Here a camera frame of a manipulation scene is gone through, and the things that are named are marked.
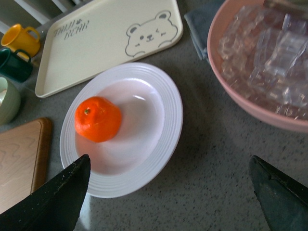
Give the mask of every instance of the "dark green object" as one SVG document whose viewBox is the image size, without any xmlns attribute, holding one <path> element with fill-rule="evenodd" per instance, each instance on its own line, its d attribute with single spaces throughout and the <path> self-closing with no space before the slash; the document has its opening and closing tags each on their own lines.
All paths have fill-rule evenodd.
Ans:
<svg viewBox="0 0 308 231">
<path fill-rule="evenodd" d="M 308 231 L 308 188 L 253 156 L 249 174 L 272 231 Z"/>
<path fill-rule="evenodd" d="M 90 158 L 80 157 L 0 215 L 1 231 L 72 231 L 88 189 Z"/>
<path fill-rule="evenodd" d="M 28 56 L 25 61 L 18 56 L 18 53 L 24 53 Z M 24 50 L 12 52 L 9 48 L 0 50 L 0 74 L 9 77 L 18 82 L 25 82 L 31 75 L 33 66 L 30 55 Z"/>
</svg>

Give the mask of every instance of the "green mug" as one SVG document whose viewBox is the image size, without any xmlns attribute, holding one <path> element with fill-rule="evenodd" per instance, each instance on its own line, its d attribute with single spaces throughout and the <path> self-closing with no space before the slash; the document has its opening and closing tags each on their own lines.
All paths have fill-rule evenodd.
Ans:
<svg viewBox="0 0 308 231">
<path fill-rule="evenodd" d="M 22 59 L 17 54 L 23 53 L 28 57 L 28 61 Z M 30 55 L 21 49 L 12 52 L 9 48 L 0 50 L 0 74 L 18 82 L 25 82 L 31 75 L 33 66 Z"/>
</svg>

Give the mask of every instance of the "mug handle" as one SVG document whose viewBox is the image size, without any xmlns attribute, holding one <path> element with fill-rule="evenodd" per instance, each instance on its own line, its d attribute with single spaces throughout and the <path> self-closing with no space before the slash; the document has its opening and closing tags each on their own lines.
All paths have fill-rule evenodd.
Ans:
<svg viewBox="0 0 308 231">
<path fill-rule="evenodd" d="M 28 56 L 29 59 L 28 59 L 27 62 L 31 63 L 31 57 L 30 57 L 30 55 L 26 51 L 24 51 L 22 49 L 17 49 L 17 50 L 15 50 L 14 54 L 17 55 L 19 52 L 24 53 L 26 56 Z"/>
<path fill-rule="evenodd" d="M 37 35 L 37 38 L 36 38 L 35 42 L 39 42 L 39 33 L 38 33 L 38 31 L 37 31 L 36 29 L 34 29 L 34 28 L 31 27 L 31 26 L 27 26 L 27 27 L 25 28 L 25 31 L 26 31 L 26 32 L 27 32 L 27 31 L 33 31 L 33 32 Z"/>
</svg>

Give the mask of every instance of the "gray cloth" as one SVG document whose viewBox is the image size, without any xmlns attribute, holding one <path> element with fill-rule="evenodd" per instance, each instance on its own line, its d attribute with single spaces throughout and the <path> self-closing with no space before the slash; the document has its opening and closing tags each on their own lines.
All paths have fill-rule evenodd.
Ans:
<svg viewBox="0 0 308 231">
<path fill-rule="evenodd" d="M 212 0 L 201 7 L 192 10 L 184 15 L 188 24 L 192 42 L 196 48 L 200 60 L 206 59 L 207 55 L 207 35 L 213 18 L 223 4 L 224 0 Z"/>
</svg>

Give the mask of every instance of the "pink bowl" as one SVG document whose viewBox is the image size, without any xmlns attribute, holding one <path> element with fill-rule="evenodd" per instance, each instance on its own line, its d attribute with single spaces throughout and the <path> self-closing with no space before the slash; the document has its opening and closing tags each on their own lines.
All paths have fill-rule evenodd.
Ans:
<svg viewBox="0 0 308 231">
<path fill-rule="evenodd" d="M 254 4 L 263 5 L 263 2 L 264 0 L 226 0 L 222 4 L 213 19 L 207 38 L 208 57 L 211 67 L 225 91 L 246 112 L 257 119 L 276 127 L 308 133 L 308 121 L 294 120 L 286 116 L 278 115 L 250 102 L 234 91 L 220 74 L 222 58 L 219 55 L 217 48 L 218 42 L 228 24 L 233 20 L 234 15 L 242 6 Z"/>
</svg>

